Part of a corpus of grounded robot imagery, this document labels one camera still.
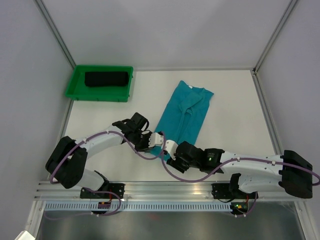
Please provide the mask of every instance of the teal shirt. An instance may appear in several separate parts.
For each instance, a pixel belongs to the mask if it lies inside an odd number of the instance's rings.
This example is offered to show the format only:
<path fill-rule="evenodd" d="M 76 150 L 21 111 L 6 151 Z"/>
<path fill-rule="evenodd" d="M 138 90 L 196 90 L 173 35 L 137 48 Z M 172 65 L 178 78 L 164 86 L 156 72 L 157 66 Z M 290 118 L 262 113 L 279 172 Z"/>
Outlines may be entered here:
<path fill-rule="evenodd" d="M 213 95 L 205 88 L 190 88 L 184 81 L 180 81 L 154 132 L 164 132 L 167 140 L 177 144 L 187 141 L 194 145 Z M 156 156 L 160 151 L 160 147 L 155 147 L 151 153 Z"/>

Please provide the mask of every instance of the black mount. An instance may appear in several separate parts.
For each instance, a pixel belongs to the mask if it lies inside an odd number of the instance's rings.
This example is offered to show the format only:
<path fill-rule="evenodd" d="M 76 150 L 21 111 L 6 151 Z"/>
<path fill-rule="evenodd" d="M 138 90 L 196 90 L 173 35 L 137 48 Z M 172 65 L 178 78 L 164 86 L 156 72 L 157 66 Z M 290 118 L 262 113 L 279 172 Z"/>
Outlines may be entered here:
<path fill-rule="evenodd" d="M 108 179 L 105 176 L 103 176 L 101 173 L 97 171 L 95 172 L 104 179 L 104 183 L 97 191 L 112 192 L 117 194 L 121 199 L 124 198 L 124 193 L 125 193 L 124 183 L 109 182 Z M 80 192 L 80 198 L 81 199 L 115 199 L 116 197 L 113 195 L 110 196 L 108 193 L 93 193 L 92 191 L 87 190 L 85 187 L 83 187 Z"/>
<path fill-rule="evenodd" d="M 281 158 L 284 163 L 300 166 L 310 171 L 313 170 L 313 166 L 294 151 L 285 150 Z M 282 175 L 279 185 L 284 188 L 287 194 L 302 199 L 312 198 L 313 185 L 312 175 L 310 173 L 294 167 L 283 166 L 282 170 L 279 171 L 279 174 Z"/>
<path fill-rule="evenodd" d="M 70 137 L 65 136 L 61 138 L 47 161 L 45 169 L 52 174 L 64 156 L 75 146 L 75 140 Z M 71 155 L 71 158 L 66 160 L 56 172 L 54 176 L 55 179 L 57 179 L 65 189 L 74 187 L 81 180 L 84 174 L 87 156 L 87 150 L 78 147 Z"/>
<path fill-rule="evenodd" d="M 240 173 L 233 174 L 230 179 L 230 183 L 213 183 L 212 186 L 212 195 L 214 199 L 218 200 L 234 200 L 234 199 L 255 199 L 256 194 L 245 193 L 239 190 L 239 177 Z"/>
<path fill-rule="evenodd" d="M 217 148 L 202 150 L 184 141 L 176 148 L 175 160 L 170 158 L 166 163 L 181 173 L 189 168 L 196 168 L 208 174 L 220 165 L 221 155 L 224 152 L 224 150 Z M 219 169 L 217 173 L 223 174 L 223 171 Z"/>

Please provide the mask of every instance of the folded shirt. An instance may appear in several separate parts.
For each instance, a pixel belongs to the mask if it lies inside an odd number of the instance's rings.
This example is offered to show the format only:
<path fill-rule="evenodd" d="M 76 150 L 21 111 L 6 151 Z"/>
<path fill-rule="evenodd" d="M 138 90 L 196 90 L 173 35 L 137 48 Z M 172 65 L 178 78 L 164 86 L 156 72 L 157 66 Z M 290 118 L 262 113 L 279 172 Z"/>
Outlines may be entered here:
<path fill-rule="evenodd" d="M 213 95 L 205 88 L 189 87 L 184 81 L 180 81 L 165 107 L 155 132 L 163 131 L 167 140 L 173 140 L 177 144 L 187 141 L 194 145 Z M 157 146 L 151 153 L 156 156 L 160 151 L 161 148 Z"/>

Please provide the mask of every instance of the metal frame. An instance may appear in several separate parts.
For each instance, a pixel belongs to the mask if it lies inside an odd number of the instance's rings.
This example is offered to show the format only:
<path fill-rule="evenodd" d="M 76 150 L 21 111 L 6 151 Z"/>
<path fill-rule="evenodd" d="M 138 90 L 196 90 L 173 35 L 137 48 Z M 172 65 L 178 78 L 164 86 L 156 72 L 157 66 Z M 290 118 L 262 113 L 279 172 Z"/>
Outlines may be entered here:
<path fill-rule="evenodd" d="M 279 135 L 275 123 L 273 121 L 270 108 L 268 107 L 268 102 L 266 100 L 265 94 L 263 92 L 262 84 L 259 79 L 259 72 L 251 71 L 253 83 L 260 101 L 262 108 L 263 116 L 268 128 L 268 132 L 271 138 L 272 146 L 276 154 L 282 154 L 284 149 L 281 145 Z M 307 240 L 319 240 L 320 236 L 315 225 L 315 220 L 312 216 L 312 213 L 309 210 L 308 203 L 305 200 L 294 201 L 298 219 L 300 221 L 305 239 Z"/>
<path fill-rule="evenodd" d="M 133 202 L 218 202 L 212 195 L 212 183 L 216 181 L 203 181 L 187 183 L 181 181 L 127 181 L 124 183 L 125 201 Z M 75 186 L 64 189 L 58 184 L 41 181 L 34 196 L 35 201 L 87 201 L 80 198 L 81 187 Z M 303 201 L 285 192 L 259 192 L 259 202 L 292 202 Z"/>
<path fill-rule="evenodd" d="M 69 122 L 69 119 L 70 119 L 70 115 L 71 115 L 71 110 L 72 110 L 72 107 L 74 105 L 74 101 L 73 100 L 69 100 L 68 102 L 68 107 L 66 109 L 66 112 L 65 112 L 65 115 L 64 115 L 64 118 L 63 118 L 63 124 L 61 125 L 61 130 L 59 132 L 59 137 L 57 139 L 57 143 L 59 142 L 59 140 L 61 138 L 63 138 L 65 135 L 66 135 L 66 130 L 67 130 L 67 126 L 68 126 L 68 122 Z"/>
<path fill-rule="evenodd" d="M 71 53 L 69 52 L 69 50 L 65 44 L 65 41 L 63 40 L 60 32 L 58 31 L 55 22 L 53 21 L 52 17 L 50 16 L 50 13 L 49 13 L 46 5 L 44 4 L 44 2 L 42 0 L 33 0 L 33 1 L 36 4 L 37 8 L 39 9 L 41 15 L 43 16 L 43 19 L 47 23 L 50 31 L 52 32 L 54 38 L 57 41 L 57 43 L 59 44 L 64 56 L 68 60 L 70 66 L 74 69 L 76 67 L 76 63 L 75 63 L 73 57 L 71 56 Z"/>
<path fill-rule="evenodd" d="M 25 230 L 32 236 L 37 236 L 41 219 L 45 210 L 46 201 L 33 201 L 29 217 L 26 221 Z"/>
<path fill-rule="evenodd" d="M 262 54 L 260 55 L 258 62 L 256 63 L 256 65 L 253 68 L 254 73 L 257 73 L 259 71 L 260 67 L 262 66 L 262 64 L 264 63 L 271 47 L 276 42 L 281 30 L 285 26 L 286 22 L 288 21 L 289 17 L 291 16 L 291 14 L 292 14 L 293 10 L 295 9 L 296 5 L 298 4 L 298 2 L 299 2 L 299 0 L 291 0 L 289 2 L 280 21 L 278 22 L 277 26 L 275 27 L 268 43 L 266 44 L 265 48 L 263 49 Z"/>

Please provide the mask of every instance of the cable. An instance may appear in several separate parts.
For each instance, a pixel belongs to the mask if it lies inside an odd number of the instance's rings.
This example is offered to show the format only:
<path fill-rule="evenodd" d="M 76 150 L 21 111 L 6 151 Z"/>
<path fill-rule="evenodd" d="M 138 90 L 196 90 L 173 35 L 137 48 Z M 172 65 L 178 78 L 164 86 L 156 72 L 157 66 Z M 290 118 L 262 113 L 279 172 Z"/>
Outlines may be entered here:
<path fill-rule="evenodd" d="M 229 199 L 228 201 L 222 201 L 222 200 L 220 200 L 220 199 L 218 199 L 218 198 L 217 198 L 217 200 L 219 200 L 219 201 L 222 202 L 222 203 L 227 204 L 227 203 L 231 203 L 233 200 L 235 200 L 235 198 L 231 198 L 231 199 Z"/>
<path fill-rule="evenodd" d="M 161 156 L 161 154 L 163 153 L 164 149 L 165 149 L 165 146 L 166 146 L 166 138 L 165 136 L 163 135 L 163 147 L 161 149 L 161 152 L 157 155 L 157 156 L 154 156 L 154 157 L 146 157 L 146 156 L 143 156 L 142 154 L 140 154 L 136 149 L 135 147 L 131 144 L 131 142 L 121 133 L 117 132 L 117 131 L 102 131 L 102 132 L 98 132 L 96 134 L 93 134 L 92 136 L 89 136 L 86 140 L 87 141 L 90 141 L 91 139 L 94 139 L 98 136 L 101 136 L 101 135 L 104 135 L 104 134 L 116 134 L 116 135 L 119 135 L 120 137 L 122 137 L 129 145 L 129 147 L 141 158 L 145 159 L 145 160 L 154 160 L 154 159 L 157 159 Z M 58 184 L 59 182 L 58 181 L 54 181 L 54 177 L 56 175 L 56 173 L 58 172 L 59 168 L 62 166 L 62 164 L 68 159 L 68 157 L 78 148 L 80 147 L 82 144 L 84 144 L 85 142 L 82 140 L 81 142 L 79 142 L 77 145 L 75 145 L 64 157 L 63 159 L 59 162 L 59 164 L 56 166 L 56 168 L 54 169 L 53 173 L 51 174 L 50 176 L 50 183 L 51 184 Z"/>
<path fill-rule="evenodd" d="M 110 216 L 110 215 L 116 214 L 118 212 L 118 210 L 120 209 L 122 201 L 121 201 L 121 198 L 117 194 L 115 194 L 115 193 L 113 193 L 111 191 L 93 191 L 93 190 L 91 190 L 90 188 L 87 188 L 87 187 L 84 187 L 84 189 L 86 189 L 87 191 L 89 191 L 91 193 L 94 193 L 94 194 L 111 194 L 111 195 L 115 196 L 119 200 L 119 205 L 112 212 L 107 212 L 107 213 L 103 213 L 103 214 L 94 214 L 94 213 L 91 213 L 91 212 L 82 212 L 82 213 L 77 213 L 77 214 L 73 214 L 73 215 L 70 215 L 70 216 L 53 218 L 53 217 L 49 217 L 47 215 L 47 212 L 44 211 L 43 212 L 43 216 L 48 220 L 58 221 L 58 220 L 64 220 L 64 219 L 67 219 L 67 218 L 70 218 L 70 217 L 78 217 L 78 216 L 84 216 L 84 215 L 95 215 L 97 217 L 99 217 L 99 216 Z"/>
<path fill-rule="evenodd" d="M 93 134 L 92 136 L 89 136 L 86 140 L 87 140 L 87 141 L 90 141 L 91 139 L 94 139 L 94 138 L 96 138 L 96 137 L 98 137 L 98 136 L 101 136 L 101 135 L 104 135 L 104 134 L 116 134 L 116 135 L 119 135 L 120 137 L 122 137 L 122 138 L 128 143 L 128 145 L 131 147 L 131 149 L 132 149 L 138 156 L 140 156 L 141 158 L 143 158 L 143 159 L 145 159 L 145 160 L 154 160 L 154 159 L 160 157 L 160 156 L 163 154 L 164 149 L 165 149 L 165 146 L 166 146 L 166 138 L 165 138 L 165 136 L 163 135 L 163 147 L 162 147 L 161 152 L 159 153 L 159 155 L 158 155 L 158 156 L 155 156 L 155 157 L 145 157 L 145 156 L 141 155 L 141 154 L 135 149 L 135 147 L 130 143 L 130 141 L 129 141 L 123 134 L 121 134 L 121 133 L 119 133 L 119 132 L 117 132 L 117 131 L 109 131 L 109 132 L 103 131 L 103 132 L 98 132 L 98 133 L 96 133 L 96 134 Z M 68 157 L 69 157 L 79 146 L 81 146 L 81 145 L 84 144 L 84 143 L 85 143 L 85 142 L 82 140 L 82 141 L 79 142 L 77 145 L 75 145 L 75 146 L 63 157 L 63 159 L 62 159 L 62 160 L 60 161 L 60 163 L 56 166 L 56 168 L 54 169 L 52 175 L 50 176 L 50 183 L 51 183 L 51 184 L 58 184 L 58 183 L 59 183 L 58 181 L 54 181 L 54 177 L 55 177 L 56 173 L 58 172 L 59 168 L 60 168 L 60 167 L 62 166 L 62 164 L 68 159 Z M 115 193 L 113 193 L 113 192 L 111 192 L 111 191 L 94 191 L 94 190 L 91 190 L 90 188 L 86 188 L 86 187 L 84 187 L 84 189 L 86 189 L 87 191 L 92 192 L 92 193 L 94 193 L 94 194 L 109 194 L 109 195 L 111 194 L 111 195 L 114 195 L 114 196 L 119 200 L 119 205 L 118 205 L 118 207 L 117 207 L 114 211 L 109 212 L 109 213 L 104 213 L 104 214 L 98 214 L 99 216 L 110 216 L 110 215 L 116 214 L 117 211 L 120 209 L 122 201 L 121 201 L 120 197 L 119 197 L 117 194 L 115 194 Z M 84 213 L 79 213 L 79 214 L 76 214 L 76 215 L 73 215 L 73 216 L 82 216 L 82 215 L 85 215 L 85 214 L 84 214 Z"/>
<path fill-rule="evenodd" d="M 143 131 L 146 131 L 148 128 L 149 128 L 149 121 L 147 120 L 147 121 L 146 121 L 145 128 L 144 128 L 144 130 L 143 130 Z"/>
<path fill-rule="evenodd" d="M 248 210 L 246 212 L 242 212 L 241 210 L 237 209 L 240 213 L 243 213 L 243 214 L 240 214 L 240 215 L 234 215 L 236 218 L 238 217 L 246 217 L 248 214 L 250 214 L 253 209 L 255 208 L 256 206 L 256 203 L 257 203 L 257 198 L 258 198 L 258 192 L 256 191 L 255 192 L 255 196 L 254 196 L 254 201 L 253 201 L 253 204 L 252 204 L 252 207 L 250 207 L 250 209 L 248 208 Z"/>
<path fill-rule="evenodd" d="M 204 180 L 206 180 L 207 178 L 209 178 L 212 174 L 215 174 L 221 167 L 223 167 L 224 165 L 227 165 L 229 163 L 232 163 L 232 162 L 237 162 L 237 161 L 244 161 L 244 160 L 247 160 L 247 161 L 254 161 L 254 162 L 260 162 L 260 163 L 266 163 L 266 164 L 272 164 L 273 161 L 270 161 L 270 160 L 264 160 L 264 159 L 258 159 L 258 158 L 251 158 L 251 157 L 242 157 L 240 159 L 238 158 L 231 158 L 223 163 L 221 163 L 219 166 L 217 166 L 215 169 L 213 169 L 208 175 L 200 178 L 200 179 L 197 179 L 197 180 L 187 180 L 187 179 L 183 179 L 181 177 L 178 177 L 176 175 L 174 175 L 166 166 L 165 164 L 165 160 L 164 160 L 164 156 L 161 155 L 161 162 L 162 162 L 162 165 L 164 167 L 164 169 L 166 170 L 166 172 L 173 178 L 181 181 L 181 182 L 186 182 L 186 183 L 199 183 L 199 182 L 202 182 Z M 299 169 L 301 171 L 304 171 L 308 174 L 311 174 L 313 176 L 315 176 L 317 179 L 318 179 L 318 182 L 316 183 L 313 183 L 312 185 L 313 186 L 318 186 L 320 185 L 320 176 L 318 174 L 316 174 L 315 172 L 309 170 L 309 169 L 306 169 L 304 167 L 301 167 L 301 166 L 297 166 L 297 165 L 294 165 L 294 164 L 291 164 L 291 163 L 286 163 L 286 162 L 278 162 L 276 161 L 275 162 L 276 165 L 283 165 L 283 166 L 287 166 L 287 167 L 291 167 L 291 168 L 295 168 L 295 169 Z"/>
<path fill-rule="evenodd" d="M 160 151 L 160 153 L 157 155 L 157 156 L 154 156 L 154 157 L 146 157 L 146 156 L 143 156 L 141 153 L 139 153 L 135 147 L 131 144 L 131 142 L 121 133 L 117 132 L 117 131 L 109 131 L 110 134 L 116 134 L 116 135 L 119 135 L 120 137 L 122 137 L 127 143 L 128 145 L 130 146 L 130 148 L 141 158 L 145 159 L 145 160 L 155 160 L 157 158 L 159 158 L 162 153 L 164 152 L 165 150 L 165 146 L 166 146 L 166 138 L 165 138 L 165 135 L 163 134 L 163 147 Z"/>
<path fill-rule="evenodd" d="M 246 204 L 247 208 L 249 208 L 249 195 L 248 194 L 246 195 L 246 201 L 244 204 Z"/>
<path fill-rule="evenodd" d="M 111 202 L 112 202 L 112 194 L 109 193 L 109 201 L 108 201 L 108 203 L 111 204 Z"/>

